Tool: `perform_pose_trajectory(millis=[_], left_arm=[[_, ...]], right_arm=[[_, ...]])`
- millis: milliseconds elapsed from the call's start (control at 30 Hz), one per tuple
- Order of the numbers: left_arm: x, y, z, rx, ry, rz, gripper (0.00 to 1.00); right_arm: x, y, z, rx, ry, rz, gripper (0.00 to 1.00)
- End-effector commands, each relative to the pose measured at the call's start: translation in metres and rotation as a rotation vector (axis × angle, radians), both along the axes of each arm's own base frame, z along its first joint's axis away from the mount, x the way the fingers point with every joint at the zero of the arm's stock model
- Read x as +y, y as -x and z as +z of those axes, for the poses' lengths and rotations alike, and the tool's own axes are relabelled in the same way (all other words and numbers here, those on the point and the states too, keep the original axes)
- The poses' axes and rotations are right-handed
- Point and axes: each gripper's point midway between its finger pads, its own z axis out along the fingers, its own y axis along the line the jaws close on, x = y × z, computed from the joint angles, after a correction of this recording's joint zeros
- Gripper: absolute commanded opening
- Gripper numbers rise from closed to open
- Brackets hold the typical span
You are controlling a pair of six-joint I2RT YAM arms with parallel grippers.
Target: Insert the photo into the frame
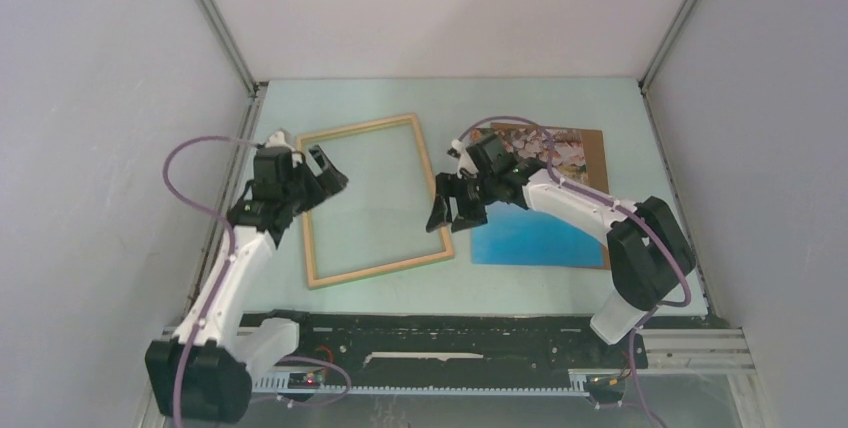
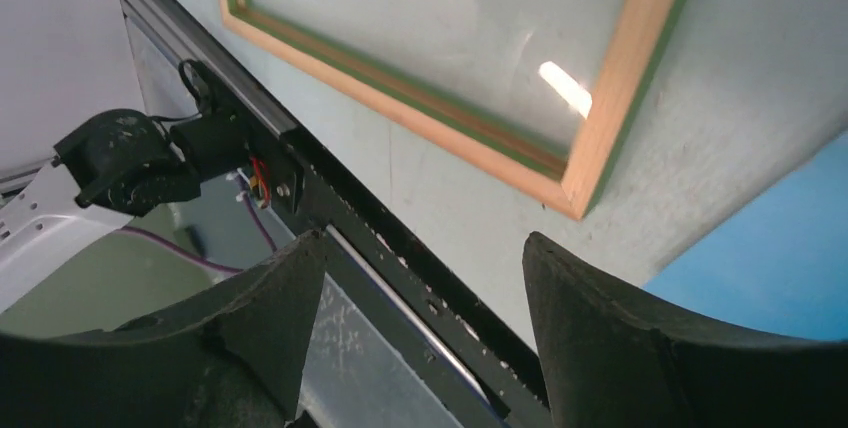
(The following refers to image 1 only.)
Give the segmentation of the wooden picture frame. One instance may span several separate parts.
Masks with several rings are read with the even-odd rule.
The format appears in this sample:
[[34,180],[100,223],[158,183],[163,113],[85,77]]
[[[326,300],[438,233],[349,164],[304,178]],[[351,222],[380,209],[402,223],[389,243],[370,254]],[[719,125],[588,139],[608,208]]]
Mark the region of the wooden picture frame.
[[323,148],[347,187],[302,221],[306,284],[317,290],[453,258],[440,223],[436,188],[419,119],[414,114],[325,129],[298,137]]

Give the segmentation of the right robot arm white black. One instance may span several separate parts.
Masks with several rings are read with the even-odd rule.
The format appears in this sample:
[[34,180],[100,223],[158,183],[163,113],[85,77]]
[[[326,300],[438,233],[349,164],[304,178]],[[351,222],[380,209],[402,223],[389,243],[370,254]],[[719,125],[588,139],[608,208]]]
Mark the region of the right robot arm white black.
[[435,177],[427,231],[483,226],[487,207],[502,202],[557,218],[606,247],[613,290],[581,340],[591,364],[606,366],[616,359],[621,340],[667,305],[673,289],[682,289],[683,305],[691,302],[687,276],[696,266],[695,255],[662,199],[621,200],[562,179],[545,162],[508,152],[495,133],[469,144],[455,140],[448,153],[457,169]]

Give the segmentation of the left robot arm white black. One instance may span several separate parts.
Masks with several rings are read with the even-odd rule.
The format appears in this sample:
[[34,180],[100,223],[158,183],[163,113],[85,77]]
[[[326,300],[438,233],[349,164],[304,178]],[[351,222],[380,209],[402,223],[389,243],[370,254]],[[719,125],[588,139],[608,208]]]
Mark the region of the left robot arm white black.
[[245,338],[238,330],[248,291],[285,231],[347,184],[318,145],[258,145],[242,194],[226,213],[211,213],[225,240],[198,298],[170,339],[152,341],[145,353],[156,403],[174,426],[236,423],[256,379],[284,357],[297,365],[312,359],[315,336],[290,319],[266,320]]

